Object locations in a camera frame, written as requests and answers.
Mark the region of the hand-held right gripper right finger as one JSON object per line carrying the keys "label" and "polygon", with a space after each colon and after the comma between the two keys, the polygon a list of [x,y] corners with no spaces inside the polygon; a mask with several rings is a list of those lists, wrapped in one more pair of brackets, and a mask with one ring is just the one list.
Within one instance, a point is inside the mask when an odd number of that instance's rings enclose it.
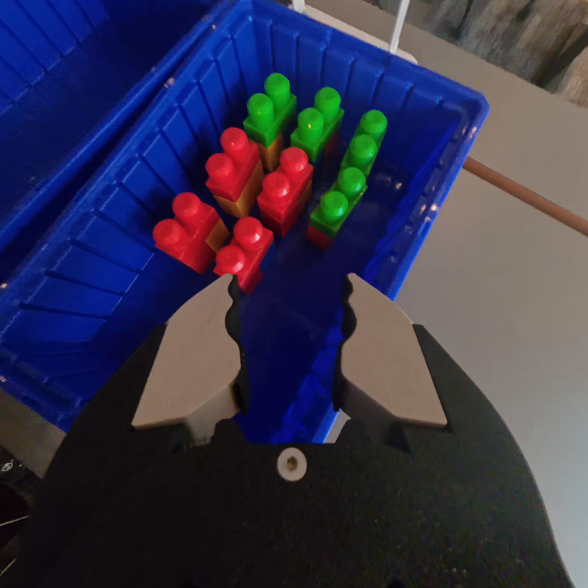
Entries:
{"label": "hand-held right gripper right finger", "polygon": [[342,340],[334,361],[333,407],[372,441],[409,451],[403,427],[443,429],[448,420],[408,316],[355,273],[342,287]]}

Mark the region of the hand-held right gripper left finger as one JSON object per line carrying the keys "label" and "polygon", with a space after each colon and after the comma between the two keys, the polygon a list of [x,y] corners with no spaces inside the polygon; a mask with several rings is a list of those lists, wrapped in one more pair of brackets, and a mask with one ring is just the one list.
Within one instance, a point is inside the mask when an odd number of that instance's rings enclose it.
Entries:
{"label": "hand-held right gripper left finger", "polygon": [[240,288],[224,275],[167,321],[132,426],[181,425],[195,444],[210,443],[217,423],[249,408],[249,375],[241,340]]}

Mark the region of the blue plastic bin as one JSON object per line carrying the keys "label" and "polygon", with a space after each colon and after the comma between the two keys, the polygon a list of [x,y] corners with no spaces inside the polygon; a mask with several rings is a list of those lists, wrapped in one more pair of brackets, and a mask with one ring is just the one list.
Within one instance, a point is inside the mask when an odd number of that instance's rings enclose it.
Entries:
{"label": "blue plastic bin", "polygon": [[1,281],[149,106],[220,1],[1,1]]}
{"label": "blue plastic bin", "polygon": [[[255,442],[322,442],[336,418],[327,388],[341,341],[341,290],[355,273],[389,298],[405,280],[489,114],[472,88],[270,1],[223,3],[171,88],[155,101],[8,279],[1,295],[4,389],[69,430],[144,336],[218,276],[158,250],[172,198],[212,205],[205,161],[221,132],[279,72],[300,108],[324,86],[344,110],[332,164],[315,165],[297,224],[251,296],[242,330]],[[387,118],[367,189],[328,251],[306,240],[362,115]]]}

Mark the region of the green building block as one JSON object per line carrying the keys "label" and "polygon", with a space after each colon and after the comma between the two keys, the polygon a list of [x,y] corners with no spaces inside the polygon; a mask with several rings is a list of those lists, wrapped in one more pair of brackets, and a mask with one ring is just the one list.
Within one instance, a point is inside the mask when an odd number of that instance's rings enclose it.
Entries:
{"label": "green building block", "polygon": [[343,156],[341,168],[355,167],[368,178],[386,131],[387,118],[382,111],[365,112]]}
{"label": "green building block", "polygon": [[265,80],[263,92],[253,94],[247,101],[247,116],[243,128],[249,139],[269,147],[295,118],[298,100],[291,92],[289,79],[279,72]]}
{"label": "green building block", "polygon": [[339,92],[331,86],[324,86],[316,93],[313,107],[298,114],[290,145],[304,151],[312,165],[319,161],[327,144],[341,128],[345,113],[341,101]]}
{"label": "green building block", "polygon": [[332,187],[312,210],[309,226],[335,238],[366,189],[366,175],[361,169],[354,166],[342,168]]}

